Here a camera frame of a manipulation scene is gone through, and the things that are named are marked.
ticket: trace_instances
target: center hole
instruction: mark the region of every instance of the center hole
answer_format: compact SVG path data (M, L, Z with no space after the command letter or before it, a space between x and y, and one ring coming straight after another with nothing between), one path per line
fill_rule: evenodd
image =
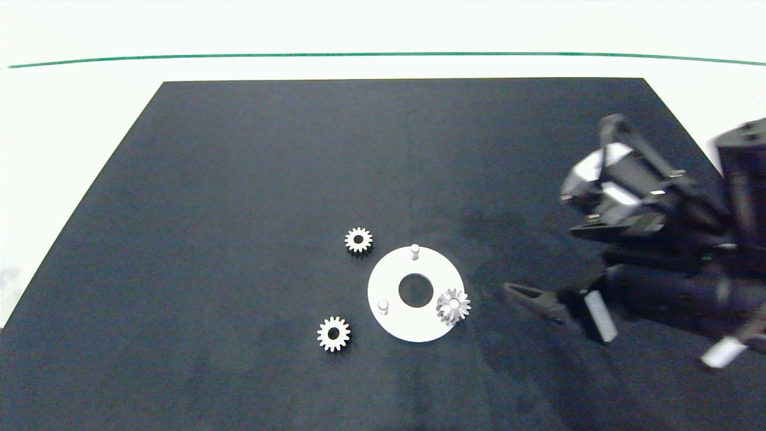
M409 274L399 282L399 296L410 307L420 308L434 297L434 287L420 274Z

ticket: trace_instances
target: green line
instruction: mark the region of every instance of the green line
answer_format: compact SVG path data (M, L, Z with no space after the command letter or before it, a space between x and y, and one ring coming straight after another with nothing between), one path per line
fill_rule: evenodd
M44 63L13 64L9 69L20 67L56 66L59 64L93 63L96 61L122 60L162 60L168 58L275 58L275 57L453 57L453 56L547 56L547 57L622 57L622 58L657 58L660 60L706 61L709 63L746 64L766 66L762 61L726 60L722 58L682 57L679 55L621 54L614 52L303 52L285 54L171 54L171 55L131 55L125 57L81 58L78 60L46 61Z

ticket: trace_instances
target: black mat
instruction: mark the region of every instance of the black mat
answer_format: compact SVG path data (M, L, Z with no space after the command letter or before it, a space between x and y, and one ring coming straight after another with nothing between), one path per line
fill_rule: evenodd
M617 112L715 180L638 79L162 85L2 332L3 429L766 429L762 356L711 375L701 337L618 321L602 347L480 288L594 274L558 191ZM368 258L343 248L356 226ZM367 305L376 261L413 242L474 305L427 344ZM341 354L316 341L331 315Z

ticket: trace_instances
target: white disc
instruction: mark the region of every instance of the white disc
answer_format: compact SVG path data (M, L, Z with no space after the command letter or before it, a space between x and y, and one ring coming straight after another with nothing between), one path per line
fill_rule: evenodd
M399 283L412 274L425 277L434 288L433 296L423 307L411 307L399 295ZM423 343L436 340L453 327L437 316L437 300L447 289L464 290L455 265L439 252L413 244L395 249L375 265L367 285L367 299L372 315L389 334ZM381 312L381 303L388 304L385 313Z

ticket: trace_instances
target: metal gear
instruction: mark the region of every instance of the metal gear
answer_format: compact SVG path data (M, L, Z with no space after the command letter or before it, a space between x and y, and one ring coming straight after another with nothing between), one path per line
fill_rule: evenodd
M445 324L454 325L466 318L471 309L470 302L466 292L448 289L436 301L437 316Z
M345 247L352 253L364 253L372 247L372 234L364 228L351 229L345 236Z
M338 330L338 336L335 338L329 336L329 332L333 328ZM351 331L349 330L349 324L345 322L345 319L331 317L330 319L325 319L324 324L319 325L319 330L316 333L319 334L316 338L319 340L319 346L324 347L325 350L334 352L340 350L341 347L345 347L345 342L350 339L349 335L351 334Z

